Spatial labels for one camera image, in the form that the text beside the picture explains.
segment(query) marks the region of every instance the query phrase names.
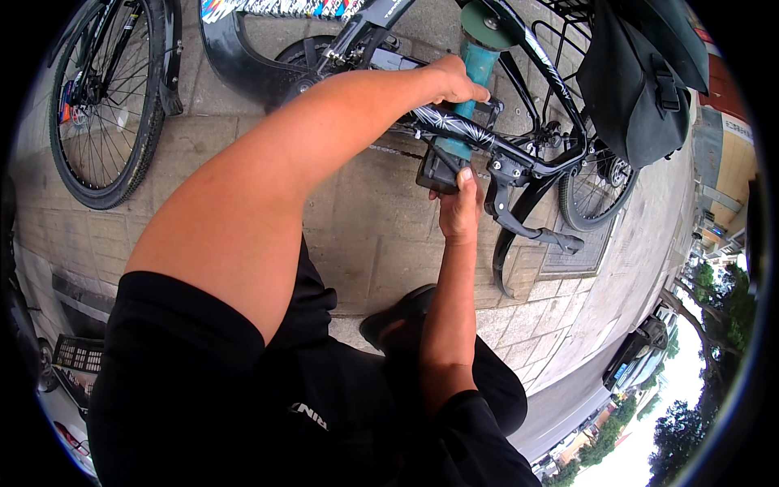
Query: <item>bicycle tire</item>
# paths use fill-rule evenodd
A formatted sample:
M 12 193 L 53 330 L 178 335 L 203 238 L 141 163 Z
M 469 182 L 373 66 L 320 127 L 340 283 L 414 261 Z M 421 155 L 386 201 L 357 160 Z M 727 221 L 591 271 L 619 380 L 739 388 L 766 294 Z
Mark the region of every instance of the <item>bicycle tire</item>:
M 589 116 L 584 115 L 584 126 L 590 128 L 592 121 Z M 572 172 L 566 172 L 560 177 L 558 186 L 558 200 L 560 214 L 566 223 L 576 231 L 589 232 L 597 230 L 611 221 L 614 216 L 625 206 L 625 202 L 630 197 L 636 186 L 640 169 L 633 169 L 626 183 L 625 189 L 619 194 L 617 200 L 602 215 L 593 218 L 585 218 L 576 210 L 576 202 L 573 201 L 574 184 Z
M 49 139 L 51 152 L 54 157 L 57 172 L 76 200 L 93 210 L 109 210 L 124 203 L 132 193 L 138 189 L 146 172 L 149 170 L 157 142 L 160 138 L 165 113 L 157 87 L 160 84 L 163 70 L 163 53 L 165 42 L 164 6 L 162 0 L 139 0 L 143 4 L 146 19 L 149 26 L 149 70 L 144 94 L 143 111 L 130 156 L 122 168 L 118 177 L 108 186 L 101 189 L 87 188 L 78 178 L 74 170 L 69 167 L 65 159 L 64 148 L 58 131 L 58 106 L 61 92 L 58 86 L 62 86 L 65 68 L 68 64 L 70 53 L 76 46 L 81 33 L 89 26 L 89 18 L 94 17 L 103 8 L 96 4 L 86 14 L 87 20 L 82 28 L 74 31 L 68 43 L 65 45 L 64 54 L 61 56 L 55 71 L 54 85 L 51 91 L 49 104 Z

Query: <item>black crate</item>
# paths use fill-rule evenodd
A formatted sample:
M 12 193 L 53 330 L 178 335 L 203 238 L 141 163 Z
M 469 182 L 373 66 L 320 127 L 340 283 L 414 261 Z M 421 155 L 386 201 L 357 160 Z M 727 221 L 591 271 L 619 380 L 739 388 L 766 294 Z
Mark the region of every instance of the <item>black crate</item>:
M 100 371 L 103 341 L 60 335 L 54 350 L 54 366 L 87 374 Z

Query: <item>road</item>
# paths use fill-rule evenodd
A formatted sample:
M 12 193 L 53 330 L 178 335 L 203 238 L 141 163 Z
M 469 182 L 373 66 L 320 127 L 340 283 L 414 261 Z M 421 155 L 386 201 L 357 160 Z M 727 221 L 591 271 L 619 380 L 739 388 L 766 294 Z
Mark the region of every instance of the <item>road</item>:
M 601 376 L 624 339 L 618 338 L 564 379 L 528 397 L 525 423 L 509 436 L 509 443 L 533 461 L 605 403 L 611 394 Z

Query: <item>black shoe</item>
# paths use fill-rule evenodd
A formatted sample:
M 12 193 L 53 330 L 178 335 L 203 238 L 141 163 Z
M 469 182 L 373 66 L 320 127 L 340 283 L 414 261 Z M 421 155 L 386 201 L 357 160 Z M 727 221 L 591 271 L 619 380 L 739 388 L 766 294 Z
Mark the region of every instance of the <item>black shoe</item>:
M 379 335 L 387 325 L 400 319 L 409 319 L 428 313 L 433 299 L 433 291 L 435 291 L 435 284 L 425 284 L 402 297 L 391 308 L 363 319 L 360 323 L 360 335 L 378 350 Z

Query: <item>blue license plate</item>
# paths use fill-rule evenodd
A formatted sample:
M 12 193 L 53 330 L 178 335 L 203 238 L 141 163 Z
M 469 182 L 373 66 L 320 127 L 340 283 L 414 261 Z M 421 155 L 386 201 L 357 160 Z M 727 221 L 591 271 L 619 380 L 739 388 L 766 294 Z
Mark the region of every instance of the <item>blue license plate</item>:
M 616 374 L 614 374 L 614 378 L 615 378 L 615 379 L 617 379 L 617 380 L 619 380 L 619 378 L 620 378 L 620 377 L 622 377 L 622 374 L 624 374 L 624 373 L 625 373 L 625 369 L 627 369 L 627 368 L 628 368 L 628 365 L 627 365 L 627 364 L 622 364 L 622 365 L 620 365 L 620 366 L 619 366 L 619 370 L 617 371 L 617 373 L 616 373 Z

